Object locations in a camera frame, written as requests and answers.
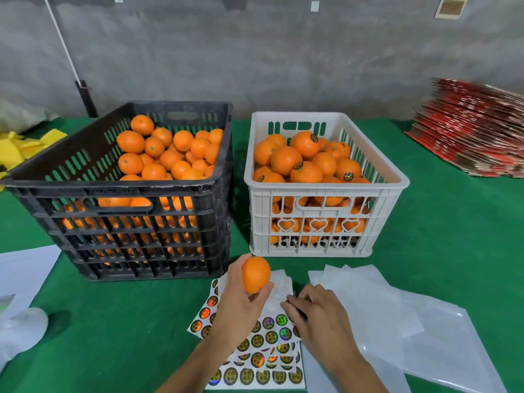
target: hand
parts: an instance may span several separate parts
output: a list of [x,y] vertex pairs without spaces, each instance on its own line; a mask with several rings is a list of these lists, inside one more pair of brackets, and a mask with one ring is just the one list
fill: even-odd
[[209,336],[225,342],[231,352],[247,338],[255,326],[274,285],[269,282],[258,294],[252,296],[245,292],[242,265],[251,256],[242,255],[229,266],[224,292],[220,296],[219,308],[210,330]]
[[[298,328],[308,350],[329,373],[337,374],[348,362],[363,360],[347,312],[333,291],[308,284],[298,297],[288,295],[288,301],[280,305]],[[297,309],[304,312],[307,320]]]

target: forearm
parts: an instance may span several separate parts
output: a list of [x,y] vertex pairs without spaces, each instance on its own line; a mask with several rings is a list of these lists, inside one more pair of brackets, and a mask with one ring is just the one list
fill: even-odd
[[340,365],[329,372],[345,393],[388,393],[371,364],[361,355],[346,359]]
[[218,337],[208,336],[157,393],[200,393],[231,354]]

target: black plastic crate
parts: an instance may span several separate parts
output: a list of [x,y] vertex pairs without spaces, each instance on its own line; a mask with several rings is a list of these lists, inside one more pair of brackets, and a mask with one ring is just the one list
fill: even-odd
[[[230,262],[232,111],[224,102],[130,102],[27,160],[2,184],[90,280],[220,276]],[[116,137],[138,114],[172,133],[224,129],[213,176],[119,181]],[[152,205],[98,207],[103,197],[145,197]]]

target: left hand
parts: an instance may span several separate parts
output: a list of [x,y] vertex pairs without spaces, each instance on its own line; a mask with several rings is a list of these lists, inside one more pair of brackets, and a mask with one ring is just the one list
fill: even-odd
[[246,293],[242,265],[251,257],[251,254],[245,254],[230,264],[224,292],[220,296],[219,308],[209,332],[209,337],[213,336],[226,343],[231,352],[247,338],[255,326],[274,285],[269,282],[258,294],[252,296]]

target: person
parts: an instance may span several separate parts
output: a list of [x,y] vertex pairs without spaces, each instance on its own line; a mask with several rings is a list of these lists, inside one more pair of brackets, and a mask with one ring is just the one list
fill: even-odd
[[[273,288],[268,283],[249,297],[244,291],[242,265],[251,254],[229,266],[213,328],[186,362],[157,393],[193,393],[205,389],[220,365],[245,340],[262,313]],[[388,393],[375,370],[358,350],[347,313],[331,290],[308,284],[298,297],[288,295],[281,306],[294,322],[309,352],[347,393]],[[303,318],[298,309],[307,317]]]

